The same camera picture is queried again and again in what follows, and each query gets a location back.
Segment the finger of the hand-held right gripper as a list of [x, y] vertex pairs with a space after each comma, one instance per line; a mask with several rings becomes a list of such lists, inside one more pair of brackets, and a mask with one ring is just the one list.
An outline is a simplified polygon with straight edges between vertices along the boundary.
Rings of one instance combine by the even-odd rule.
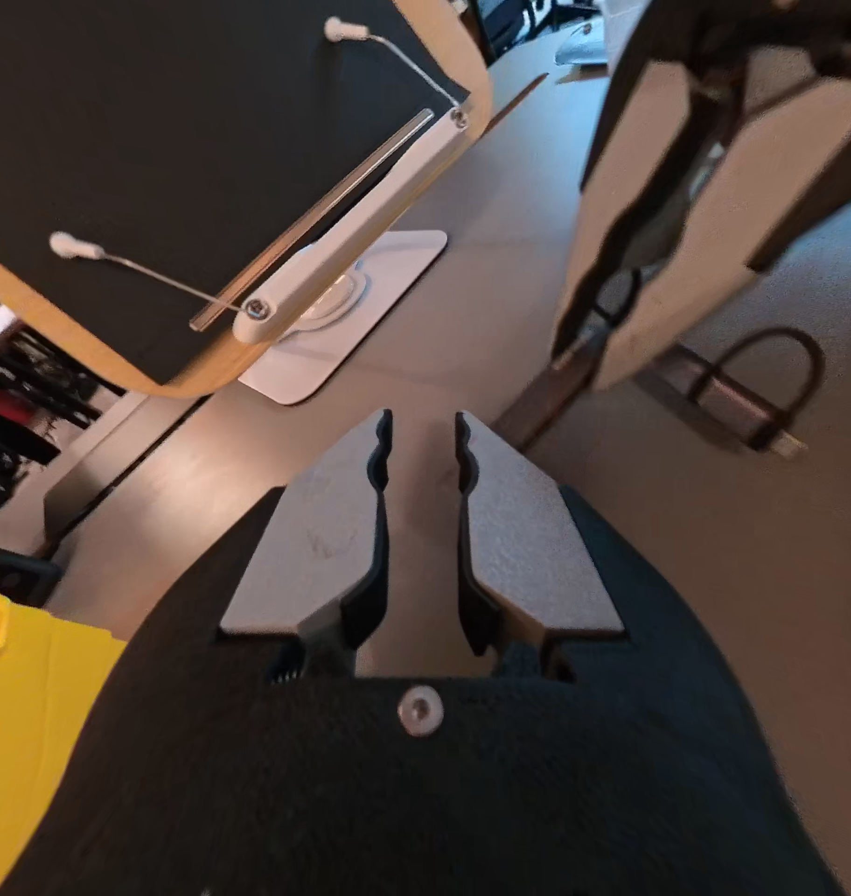
[[749, 119], [665, 268], [608, 338], [596, 391], [627, 379], [752, 285], [750, 261], [851, 137], [851, 79], [824, 77]]
[[623, 59], [614, 69], [580, 184], [552, 357], [569, 350], [621, 269], [650, 181], [690, 115], [690, 81], [681, 61]]

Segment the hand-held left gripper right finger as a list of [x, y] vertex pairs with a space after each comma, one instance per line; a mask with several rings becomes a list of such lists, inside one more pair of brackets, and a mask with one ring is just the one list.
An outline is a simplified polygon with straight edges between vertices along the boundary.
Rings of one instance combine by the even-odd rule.
[[554, 479], [465, 410], [455, 415], [455, 454], [458, 615], [471, 651], [624, 636]]

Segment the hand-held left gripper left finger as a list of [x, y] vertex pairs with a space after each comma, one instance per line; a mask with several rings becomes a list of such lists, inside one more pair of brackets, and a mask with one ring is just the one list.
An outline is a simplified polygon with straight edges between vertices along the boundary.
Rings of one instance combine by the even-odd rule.
[[219, 629], [354, 651], [387, 610], [384, 491], [393, 415], [377, 409], [282, 491]]

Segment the grey usb hub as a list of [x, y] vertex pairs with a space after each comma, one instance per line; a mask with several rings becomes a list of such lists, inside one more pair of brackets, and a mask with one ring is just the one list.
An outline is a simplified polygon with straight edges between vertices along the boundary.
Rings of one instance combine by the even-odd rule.
[[729, 452], [740, 450], [793, 460], [808, 446], [784, 423], [769, 400], [726, 374], [702, 383], [706, 365], [692, 356], [658, 360], [635, 377], [636, 384], [706, 441]]

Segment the black plastic clamp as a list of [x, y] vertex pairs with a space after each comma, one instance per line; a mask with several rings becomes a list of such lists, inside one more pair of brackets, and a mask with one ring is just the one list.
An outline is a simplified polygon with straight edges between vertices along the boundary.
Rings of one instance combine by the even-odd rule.
[[16, 604], [44, 608], [62, 576], [54, 562], [0, 548], [0, 595]]

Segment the dark cluttered rack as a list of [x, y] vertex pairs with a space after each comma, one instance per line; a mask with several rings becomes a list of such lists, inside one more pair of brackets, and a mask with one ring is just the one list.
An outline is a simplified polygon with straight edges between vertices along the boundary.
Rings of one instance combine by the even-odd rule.
[[125, 395], [0, 304], [0, 510]]

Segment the yellow plastic bin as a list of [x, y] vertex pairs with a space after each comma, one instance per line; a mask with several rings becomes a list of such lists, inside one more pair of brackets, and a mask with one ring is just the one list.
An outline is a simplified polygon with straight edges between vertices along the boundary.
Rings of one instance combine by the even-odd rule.
[[126, 642], [0, 594], [0, 885], [36, 831]]

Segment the wooden book stand black board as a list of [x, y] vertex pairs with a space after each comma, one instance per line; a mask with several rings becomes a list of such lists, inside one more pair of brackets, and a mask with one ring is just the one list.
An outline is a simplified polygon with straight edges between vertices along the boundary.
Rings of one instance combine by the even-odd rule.
[[217, 391], [491, 104], [449, 2], [0, 2], [0, 305], [126, 389]]

